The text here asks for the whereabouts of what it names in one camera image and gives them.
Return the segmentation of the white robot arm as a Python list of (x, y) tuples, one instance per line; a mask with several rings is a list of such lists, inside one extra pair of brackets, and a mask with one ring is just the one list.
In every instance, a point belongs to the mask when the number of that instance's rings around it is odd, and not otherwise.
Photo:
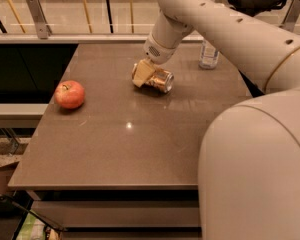
[(158, 0), (160, 15), (132, 81), (160, 78), (197, 31), (262, 89), (208, 127), (198, 162), (203, 240), (300, 240), (300, 36), (213, 0)]

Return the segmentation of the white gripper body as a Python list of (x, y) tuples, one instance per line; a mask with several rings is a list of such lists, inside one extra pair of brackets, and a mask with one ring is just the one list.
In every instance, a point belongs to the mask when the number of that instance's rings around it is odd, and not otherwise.
[(153, 63), (161, 65), (172, 57), (178, 45), (179, 40), (175, 36), (150, 33), (143, 50), (147, 58)]

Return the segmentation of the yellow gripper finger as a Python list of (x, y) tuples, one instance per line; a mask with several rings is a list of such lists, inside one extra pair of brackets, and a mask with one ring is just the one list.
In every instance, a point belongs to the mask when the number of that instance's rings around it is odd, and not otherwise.
[(132, 82), (135, 86), (141, 87), (155, 72), (155, 66), (150, 59), (142, 59), (134, 65), (132, 70)]

